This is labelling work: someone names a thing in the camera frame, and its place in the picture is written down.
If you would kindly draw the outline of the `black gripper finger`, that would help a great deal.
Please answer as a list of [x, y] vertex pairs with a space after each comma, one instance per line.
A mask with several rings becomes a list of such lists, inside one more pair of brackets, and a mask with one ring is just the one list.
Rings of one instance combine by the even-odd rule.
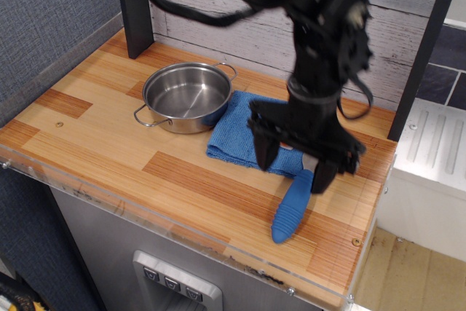
[[314, 171], [311, 193], [324, 193], [335, 179], [337, 170], [338, 168], [336, 165], [328, 164], [324, 161], [319, 161]]
[[277, 134], [264, 130], [254, 131], [253, 144], [259, 168], [263, 171], [268, 170], [277, 158], [280, 148]]

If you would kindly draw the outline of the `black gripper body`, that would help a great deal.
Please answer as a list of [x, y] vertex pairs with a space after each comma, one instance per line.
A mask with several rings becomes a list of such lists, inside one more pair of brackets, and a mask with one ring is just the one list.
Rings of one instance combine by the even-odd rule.
[[337, 166], [338, 173], [356, 173], [366, 147], [347, 132], [337, 117], [341, 90], [313, 95], [300, 84], [287, 84], [284, 104], [254, 100], [249, 103], [248, 127], [252, 133], [276, 133], [285, 143], [305, 154]]

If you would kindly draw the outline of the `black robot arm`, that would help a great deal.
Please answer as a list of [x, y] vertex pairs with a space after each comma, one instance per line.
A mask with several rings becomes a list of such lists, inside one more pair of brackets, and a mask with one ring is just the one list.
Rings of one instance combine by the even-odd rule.
[[280, 7], [293, 22], [296, 61], [285, 104], [252, 101], [249, 127], [258, 166], [286, 143], [317, 160], [311, 191], [323, 193], [337, 173], [354, 173], [365, 146], [340, 124], [343, 86], [368, 68], [368, 0], [243, 0], [254, 10]]

